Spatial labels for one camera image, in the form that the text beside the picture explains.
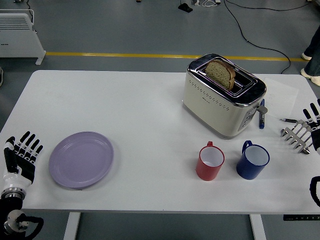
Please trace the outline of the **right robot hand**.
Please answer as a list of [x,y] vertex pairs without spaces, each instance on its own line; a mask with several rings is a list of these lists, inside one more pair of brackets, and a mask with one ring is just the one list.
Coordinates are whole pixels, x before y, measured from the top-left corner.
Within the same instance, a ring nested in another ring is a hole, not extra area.
[[307,124],[311,128],[311,139],[312,139],[313,147],[315,151],[318,154],[320,154],[320,112],[318,111],[318,108],[313,102],[310,103],[310,108],[314,114],[315,120],[310,115],[307,109],[303,109],[303,114],[307,119]]

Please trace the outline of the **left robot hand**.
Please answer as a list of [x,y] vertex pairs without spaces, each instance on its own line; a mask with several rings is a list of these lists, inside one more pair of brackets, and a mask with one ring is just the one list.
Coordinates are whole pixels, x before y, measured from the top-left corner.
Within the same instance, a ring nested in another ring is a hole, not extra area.
[[4,145],[4,190],[25,191],[33,184],[36,160],[43,149],[34,133],[27,131],[19,140],[11,136]]

